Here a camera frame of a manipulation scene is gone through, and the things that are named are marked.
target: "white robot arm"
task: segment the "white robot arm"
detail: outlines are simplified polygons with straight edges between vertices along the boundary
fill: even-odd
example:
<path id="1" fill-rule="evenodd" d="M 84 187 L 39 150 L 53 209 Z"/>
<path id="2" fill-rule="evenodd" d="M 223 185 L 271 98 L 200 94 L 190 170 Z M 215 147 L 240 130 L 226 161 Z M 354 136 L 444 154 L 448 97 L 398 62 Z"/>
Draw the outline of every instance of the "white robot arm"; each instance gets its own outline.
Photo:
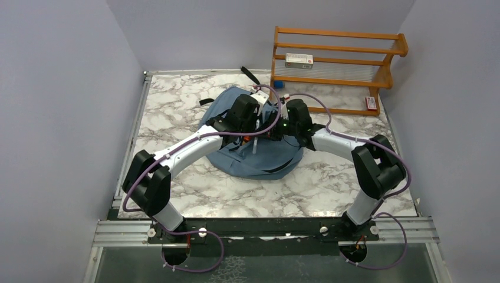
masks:
<path id="1" fill-rule="evenodd" d="M 214 117 L 187 139 L 154 154 L 144 150 L 138 152 L 123 183 L 123 190 L 148 216 L 159 221 L 166 229 L 175 231 L 185 219 L 169 202 L 171 180 L 201 157 L 234 141 L 234 137 L 220 136 L 218 133 L 246 133 L 248 129 L 254 130 L 255 120 L 249 117 L 256 117 L 267 99 L 267 95 L 262 92 L 252 96 L 242 94 L 229 111 L 234 115 Z M 355 233 L 371 219 L 372 211 L 384 194 L 394 189 L 406 177 L 404 167 L 369 144 L 334 136 L 323 125 L 312 124 L 307 106 L 302 100 L 290 100 L 287 107 L 288 119 L 279 118 L 284 120 L 283 123 L 277 123 L 266 136 L 276 139 L 285 134 L 294 136 L 300 145 L 308 149 L 329 152 L 354 162 L 361 190 L 342 216 L 342 220 L 344 232 Z M 238 111 L 242 108 L 251 111 Z M 247 125 L 240 123 L 241 121 L 246 121 Z M 235 128 L 234 125 L 239 125 L 241 129 Z M 378 135 L 371 140 L 391 149 L 384 136 Z M 157 165 L 152 170 L 153 176 L 144 177 L 133 187 L 132 184 L 137 183 L 138 177 L 155 162 Z"/>

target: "circular hole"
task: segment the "circular hole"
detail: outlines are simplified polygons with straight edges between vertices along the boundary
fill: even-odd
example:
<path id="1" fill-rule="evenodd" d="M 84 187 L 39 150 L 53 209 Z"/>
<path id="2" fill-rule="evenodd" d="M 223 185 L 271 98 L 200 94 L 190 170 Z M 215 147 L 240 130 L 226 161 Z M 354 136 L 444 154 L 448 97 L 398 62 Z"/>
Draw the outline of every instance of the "circular hole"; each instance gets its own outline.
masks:
<path id="1" fill-rule="evenodd" d="M 169 265 L 180 265 L 186 261 L 188 255 L 185 249 L 167 248 L 163 249 L 163 256 Z"/>

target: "marble surface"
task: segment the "marble surface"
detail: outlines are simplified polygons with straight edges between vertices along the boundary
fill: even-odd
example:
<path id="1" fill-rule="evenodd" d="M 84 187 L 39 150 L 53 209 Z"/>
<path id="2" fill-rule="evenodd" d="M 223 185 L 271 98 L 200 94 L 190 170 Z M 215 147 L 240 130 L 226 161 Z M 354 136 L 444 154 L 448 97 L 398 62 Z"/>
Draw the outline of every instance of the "marble surface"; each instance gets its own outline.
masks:
<path id="1" fill-rule="evenodd" d="M 268 74 L 257 74 L 262 83 Z M 155 75 L 147 97 L 134 154 L 141 149 L 156 152 L 196 131 L 209 105 L 199 100 L 215 98 L 230 86 L 249 89 L 252 81 L 243 74 Z M 364 108 L 365 88 L 287 84 L 281 94 L 308 92 L 327 106 Z M 325 114 L 312 114 L 315 123 L 326 124 Z M 385 114 L 378 117 L 340 116 L 331 129 L 371 137 L 383 134 L 392 141 Z M 301 217 L 340 216 L 359 191 L 354 165 L 323 152 L 304 151 L 304 158 L 281 180 L 257 181 L 232 177 L 203 157 L 178 174 L 172 182 L 171 202 L 185 217 Z M 128 207 L 136 208 L 133 201 Z M 387 200 L 379 211 L 396 216 L 416 216 L 409 191 Z M 145 216 L 119 212 L 120 218 Z"/>

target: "blue bag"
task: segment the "blue bag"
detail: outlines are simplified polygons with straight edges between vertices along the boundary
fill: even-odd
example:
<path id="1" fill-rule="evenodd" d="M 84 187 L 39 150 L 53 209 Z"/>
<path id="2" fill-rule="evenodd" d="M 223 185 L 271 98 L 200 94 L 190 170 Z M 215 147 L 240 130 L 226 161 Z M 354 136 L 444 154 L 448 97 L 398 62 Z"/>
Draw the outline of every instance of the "blue bag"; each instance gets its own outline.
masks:
<path id="1" fill-rule="evenodd" d="M 202 127 L 208 119 L 231 108 L 241 94 L 250 95 L 250 92 L 231 87 L 221 93 L 206 111 L 198 128 Z M 264 106 L 262 110 L 264 121 L 267 121 L 273 111 L 276 111 L 273 106 L 269 104 Z M 235 150 L 238 146 L 238 144 L 229 144 L 207 155 L 207 158 L 216 168 L 232 176 L 254 180 L 278 180 L 297 166 L 304 153 L 304 149 L 299 146 L 295 137 L 290 136 L 285 136 L 280 141 L 259 138 L 255 154 L 252 152 L 253 139 Z"/>

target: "orange wooden rack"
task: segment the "orange wooden rack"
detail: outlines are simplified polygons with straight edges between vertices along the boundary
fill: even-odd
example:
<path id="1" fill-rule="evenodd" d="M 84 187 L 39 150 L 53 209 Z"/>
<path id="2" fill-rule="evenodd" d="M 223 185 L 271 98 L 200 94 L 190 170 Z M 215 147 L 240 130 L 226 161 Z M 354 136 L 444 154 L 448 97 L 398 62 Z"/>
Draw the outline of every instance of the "orange wooden rack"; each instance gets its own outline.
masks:
<path id="1" fill-rule="evenodd" d="M 394 41 L 390 49 L 379 48 L 364 48 L 364 47 L 348 47 L 348 46 L 330 46 L 330 45 L 315 45 L 315 44 L 300 44 L 279 42 L 278 34 L 300 34 L 300 35 L 318 35 L 326 37 L 347 37 L 347 38 L 368 38 L 374 40 L 391 40 Z M 307 77 L 290 77 L 275 74 L 276 60 L 285 60 L 285 55 L 276 54 L 278 48 L 294 48 L 303 50 L 323 50 L 323 51 L 344 51 L 344 52 L 360 52 L 385 54 L 382 61 L 367 61 L 353 60 L 341 58 L 321 58 L 314 57 L 314 62 L 336 63 L 336 64 L 351 64 L 351 65 L 369 65 L 378 66 L 378 70 L 374 73 L 371 81 L 356 81 L 356 80 L 334 80 L 325 78 L 307 78 Z M 274 48 L 272 52 L 272 67 L 271 67 L 271 85 L 274 81 L 285 81 L 292 83 L 311 83 L 311 84 L 330 84 L 330 85 L 349 85 L 355 87 L 368 87 L 370 95 L 375 98 L 377 111 L 369 110 L 351 110 L 329 108 L 331 113 L 336 114 L 353 114 L 365 116 L 378 116 L 380 114 L 379 106 L 379 89 L 390 89 L 393 85 L 393 80 L 390 72 L 390 64 L 395 55 L 404 57 L 408 53 L 408 45 L 403 34 L 372 34 L 365 32 L 346 32 L 346 31 L 324 31 L 318 29 L 299 29 L 299 28 L 280 28 L 274 29 Z M 309 107 L 311 112 L 325 112 L 323 108 Z"/>

